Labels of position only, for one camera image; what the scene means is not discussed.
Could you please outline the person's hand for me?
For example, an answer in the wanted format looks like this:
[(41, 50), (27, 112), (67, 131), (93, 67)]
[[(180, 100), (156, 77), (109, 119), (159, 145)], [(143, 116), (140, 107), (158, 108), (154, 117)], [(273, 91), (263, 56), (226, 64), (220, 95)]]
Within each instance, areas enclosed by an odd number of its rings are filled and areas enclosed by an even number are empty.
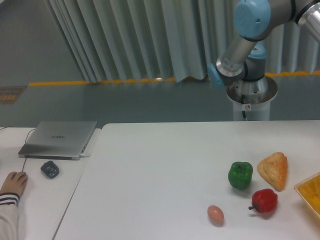
[(0, 189), (1, 194), (16, 194), (22, 196), (28, 182), (28, 176), (25, 172), (10, 172), (4, 180)]

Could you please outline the white striped sleeve forearm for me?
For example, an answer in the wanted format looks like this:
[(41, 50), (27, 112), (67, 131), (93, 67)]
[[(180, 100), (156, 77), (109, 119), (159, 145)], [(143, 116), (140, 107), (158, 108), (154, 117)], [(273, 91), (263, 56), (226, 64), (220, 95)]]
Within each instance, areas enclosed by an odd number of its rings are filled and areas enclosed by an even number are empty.
[(20, 197), (16, 193), (0, 194), (0, 239), (18, 239), (18, 203)]

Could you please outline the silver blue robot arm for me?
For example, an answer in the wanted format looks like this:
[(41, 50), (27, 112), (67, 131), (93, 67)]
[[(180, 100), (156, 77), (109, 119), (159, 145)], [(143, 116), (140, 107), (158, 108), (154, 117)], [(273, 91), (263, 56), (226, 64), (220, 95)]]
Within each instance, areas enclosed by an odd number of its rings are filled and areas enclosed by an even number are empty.
[(241, 0), (233, 13), (236, 36), (216, 63), (207, 68), (208, 77), (223, 88), (249, 73), (246, 59), (274, 28), (294, 22), (320, 40), (320, 2), (318, 0)]

